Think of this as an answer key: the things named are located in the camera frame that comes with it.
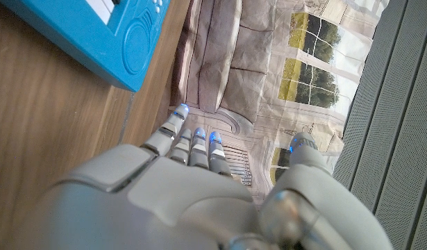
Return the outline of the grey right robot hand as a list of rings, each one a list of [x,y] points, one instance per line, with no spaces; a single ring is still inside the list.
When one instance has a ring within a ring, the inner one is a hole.
[[[261,207],[236,181],[221,137],[183,128],[181,104],[140,147],[71,170],[5,249],[391,249],[374,215],[326,170],[308,133]]]

